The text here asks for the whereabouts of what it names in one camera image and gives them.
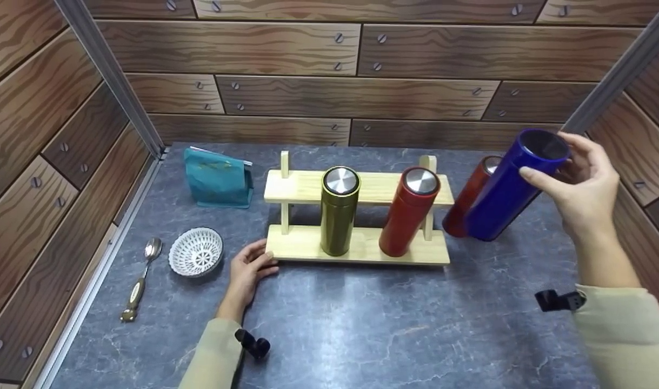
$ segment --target human hand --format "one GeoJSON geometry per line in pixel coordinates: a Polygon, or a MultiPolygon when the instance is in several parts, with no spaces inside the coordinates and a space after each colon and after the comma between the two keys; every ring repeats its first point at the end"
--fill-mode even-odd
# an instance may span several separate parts
{"type": "Polygon", "coordinates": [[[558,172],[562,180],[530,167],[522,167],[519,174],[553,198],[564,230],[574,242],[593,239],[596,234],[614,234],[613,207],[620,177],[608,155],[601,145],[583,136],[557,135],[571,150],[571,157],[558,172]]]}
{"type": "Polygon", "coordinates": [[[258,281],[279,271],[274,253],[265,252],[267,239],[248,244],[231,261],[228,289],[216,313],[217,318],[230,318],[238,323],[243,311],[252,303],[258,281]]]}

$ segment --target thermos bottle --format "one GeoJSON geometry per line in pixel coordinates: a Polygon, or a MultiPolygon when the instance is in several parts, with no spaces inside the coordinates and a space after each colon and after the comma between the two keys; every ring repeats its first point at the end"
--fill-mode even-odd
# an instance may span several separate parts
{"type": "Polygon", "coordinates": [[[450,208],[449,212],[444,219],[442,219],[442,229],[453,237],[465,237],[466,228],[463,223],[463,217],[471,207],[471,204],[476,201],[478,193],[483,189],[483,185],[488,182],[488,179],[495,172],[495,169],[500,165],[502,157],[497,155],[488,155],[478,163],[476,169],[468,178],[466,185],[457,196],[455,204],[450,208]]]}
{"type": "Polygon", "coordinates": [[[330,256],[343,256],[349,251],[359,189],[361,178],[351,168],[332,167],[322,176],[319,245],[330,256]]]}
{"type": "Polygon", "coordinates": [[[428,169],[410,167],[401,174],[380,234],[383,253],[391,257],[406,254],[438,192],[440,179],[428,169]]]}
{"type": "Polygon", "coordinates": [[[466,213],[467,234],[492,241],[534,201],[540,191],[519,175],[520,167],[552,175],[568,157],[569,146],[554,133],[535,129],[519,133],[466,213]]]}

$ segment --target wood panel wall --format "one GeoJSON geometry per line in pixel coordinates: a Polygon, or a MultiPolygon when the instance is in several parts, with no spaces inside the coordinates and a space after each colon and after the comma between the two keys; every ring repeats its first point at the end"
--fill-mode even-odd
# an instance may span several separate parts
{"type": "Polygon", "coordinates": [[[614,212],[620,241],[659,302],[659,54],[589,131],[620,173],[614,212]]]}
{"type": "Polygon", "coordinates": [[[88,5],[166,143],[504,150],[561,126],[659,0],[88,5]]]}
{"type": "Polygon", "coordinates": [[[33,387],[147,155],[54,3],[0,0],[0,389],[33,387]]]}

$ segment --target red thermos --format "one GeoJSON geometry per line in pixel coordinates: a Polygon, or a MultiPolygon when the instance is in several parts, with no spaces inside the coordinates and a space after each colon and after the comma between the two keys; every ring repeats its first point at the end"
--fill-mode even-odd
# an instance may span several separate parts
{"type": "Polygon", "coordinates": [[[457,196],[455,204],[447,212],[445,218],[442,219],[442,229],[448,234],[453,237],[467,236],[463,217],[473,202],[476,201],[476,197],[478,197],[478,193],[483,189],[483,185],[488,182],[492,173],[495,172],[495,168],[500,165],[501,160],[502,157],[489,155],[478,163],[471,177],[468,178],[463,190],[461,190],[460,195],[457,196]]]}
{"type": "Polygon", "coordinates": [[[391,257],[406,254],[438,192],[440,179],[435,173],[417,166],[404,170],[380,234],[383,253],[391,257]]]}

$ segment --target sleeve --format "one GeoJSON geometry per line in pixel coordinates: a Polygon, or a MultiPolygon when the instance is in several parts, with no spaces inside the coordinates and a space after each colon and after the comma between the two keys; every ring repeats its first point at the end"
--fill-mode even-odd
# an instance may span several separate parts
{"type": "Polygon", "coordinates": [[[208,322],[178,389],[230,389],[243,350],[234,337],[239,328],[227,319],[208,322]]]}
{"type": "Polygon", "coordinates": [[[577,285],[574,321],[603,389],[659,389],[659,305],[642,288],[577,285]]]}

